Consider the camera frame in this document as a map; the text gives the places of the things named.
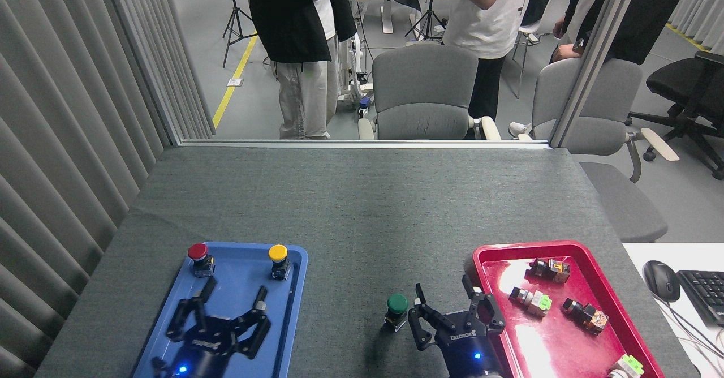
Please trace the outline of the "person's hand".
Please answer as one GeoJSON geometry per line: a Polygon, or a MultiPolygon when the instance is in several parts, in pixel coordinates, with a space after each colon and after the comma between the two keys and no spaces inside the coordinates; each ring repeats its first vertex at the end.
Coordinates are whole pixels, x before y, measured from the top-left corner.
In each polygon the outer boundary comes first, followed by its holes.
{"type": "Polygon", "coordinates": [[[562,60],[568,60],[572,58],[580,58],[583,55],[584,49],[576,47],[574,44],[561,44],[551,55],[551,63],[562,60]]]}

